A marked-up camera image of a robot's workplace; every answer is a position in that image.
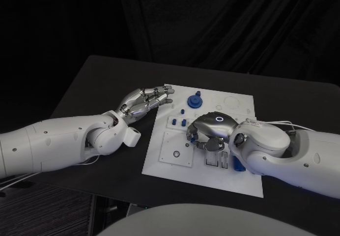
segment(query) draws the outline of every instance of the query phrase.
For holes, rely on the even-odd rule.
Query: black table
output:
[[[136,88],[165,83],[254,96],[260,120],[290,120],[340,134],[340,88],[336,85],[91,56],[52,114],[87,116],[116,110]],[[141,132],[88,166],[72,166],[31,178],[150,207],[199,203],[238,208],[278,219],[317,235],[340,235],[340,200],[263,177],[264,199],[141,174],[157,109],[133,124]]]

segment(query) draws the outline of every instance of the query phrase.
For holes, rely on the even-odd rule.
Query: circular hole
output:
[[[173,156],[175,156],[175,157],[179,157],[179,155],[180,155],[179,151],[175,151],[175,152],[173,152]]]

